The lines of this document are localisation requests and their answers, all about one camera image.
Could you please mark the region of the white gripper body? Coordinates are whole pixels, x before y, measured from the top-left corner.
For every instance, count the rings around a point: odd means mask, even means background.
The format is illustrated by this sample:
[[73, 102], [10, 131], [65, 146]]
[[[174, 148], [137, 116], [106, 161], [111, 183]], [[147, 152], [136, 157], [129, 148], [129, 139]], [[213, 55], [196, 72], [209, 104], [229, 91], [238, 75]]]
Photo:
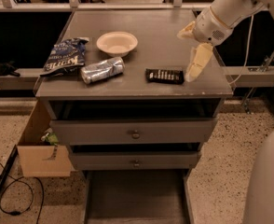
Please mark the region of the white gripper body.
[[196, 17], [192, 33], [198, 42], [210, 43], [214, 47], [221, 45], [233, 30], [220, 22], [212, 13], [212, 10], [204, 8]]

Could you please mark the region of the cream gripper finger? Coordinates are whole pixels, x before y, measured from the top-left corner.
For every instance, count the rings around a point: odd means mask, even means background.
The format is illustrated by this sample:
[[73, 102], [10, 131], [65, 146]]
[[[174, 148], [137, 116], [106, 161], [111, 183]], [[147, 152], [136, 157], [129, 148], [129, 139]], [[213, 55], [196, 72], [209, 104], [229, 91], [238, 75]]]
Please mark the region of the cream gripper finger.
[[178, 32], [177, 37], [180, 39], [194, 39], [193, 29], [195, 27], [195, 22], [191, 21], [185, 28]]
[[213, 46], [209, 43], [200, 43], [190, 51], [190, 63], [186, 68], [185, 80], [195, 81], [212, 57]]

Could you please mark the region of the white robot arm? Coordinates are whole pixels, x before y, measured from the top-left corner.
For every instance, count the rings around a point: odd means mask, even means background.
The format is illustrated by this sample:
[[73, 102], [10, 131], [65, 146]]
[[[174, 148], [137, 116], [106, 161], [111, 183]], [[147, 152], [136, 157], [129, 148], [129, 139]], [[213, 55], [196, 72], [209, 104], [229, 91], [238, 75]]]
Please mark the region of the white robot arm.
[[[193, 38], [199, 45], [191, 50], [185, 80], [194, 81], [212, 56], [212, 48], [222, 44], [236, 25], [262, 8], [274, 20], [274, 0], [214, 0], [177, 36]], [[274, 224], [274, 131], [260, 147], [252, 169], [242, 224]]]

